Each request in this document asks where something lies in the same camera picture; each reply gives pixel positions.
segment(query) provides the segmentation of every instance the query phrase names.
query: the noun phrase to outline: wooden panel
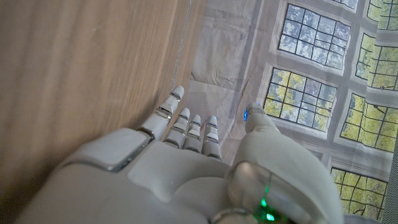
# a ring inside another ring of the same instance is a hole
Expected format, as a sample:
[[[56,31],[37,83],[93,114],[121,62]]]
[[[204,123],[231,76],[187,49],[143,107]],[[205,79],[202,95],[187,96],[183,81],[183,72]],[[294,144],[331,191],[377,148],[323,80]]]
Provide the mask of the wooden panel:
[[[205,3],[0,2],[2,220],[79,145],[136,128],[188,86]]]

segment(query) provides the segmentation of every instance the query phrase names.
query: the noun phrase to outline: printed window backdrop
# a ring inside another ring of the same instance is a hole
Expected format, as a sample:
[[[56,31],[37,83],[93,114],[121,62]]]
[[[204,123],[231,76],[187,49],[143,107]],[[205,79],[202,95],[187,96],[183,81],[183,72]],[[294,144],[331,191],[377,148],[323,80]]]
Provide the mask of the printed window backdrop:
[[[363,34],[355,75],[370,87],[398,91],[398,47],[375,45],[374,40]]]
[[[380,30],[398,30],[398,0],[370,0],[368,17]]]
[[[339,21],[289,4],[279,49],[342,70],[350,29]]]
[[[365,102],[362,96],[351,95],[340,137],[394,152],[397,132],[398,109],[372,105]]]
[[[358,0],[332,0],[334,2],[342,3],[350,9],[354,9],[356,11],[356,6],[358,5]]]
[[[274,68],[264,112],[297,124],[326,131],[336,88],[290,71]]]
[[[343,212],[382,220],[387,183],[336,168],[331,176],[340,194]]]

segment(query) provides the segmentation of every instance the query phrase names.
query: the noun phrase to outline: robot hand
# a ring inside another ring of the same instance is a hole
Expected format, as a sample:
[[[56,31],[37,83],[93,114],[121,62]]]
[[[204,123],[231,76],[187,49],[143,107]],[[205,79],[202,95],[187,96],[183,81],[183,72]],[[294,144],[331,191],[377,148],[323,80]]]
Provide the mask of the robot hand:
[[[329,172],[282,135],[262,108],[246,108],[232,166],[221,161],[217,121],[181,110],[182,86],[137,131],[83,145],[50,175],[18,223],[342,224]]]

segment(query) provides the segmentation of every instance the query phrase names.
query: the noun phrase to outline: robotic finger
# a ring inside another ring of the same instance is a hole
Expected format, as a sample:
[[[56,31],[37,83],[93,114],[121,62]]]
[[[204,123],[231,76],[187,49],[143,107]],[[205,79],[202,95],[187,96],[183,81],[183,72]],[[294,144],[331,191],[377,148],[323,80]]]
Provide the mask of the robotic finger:
[[[190,112],[188,108],[184,108],[181,111],[174,125],[170,128],[169,133],[166,135],[166,138],[163,141],[164,143],[169,146],[176,147],[177,149],[182,148],[185,131],[188,126],[189,115]]]
[[[218,144],[216,116],[210,116],[207,119],[201,153],[205,156],[221,161],[221,150],[220,145]]]
[[[200,153],[200,116],[194,115],[189,125],[187,137],[185,138],[182,149],[188,149]]]
[[[144,121],[137,131],[142,131],[153,139],[160,140],[183,96],[184,88],[182,86],[175,87],[164,103]]]

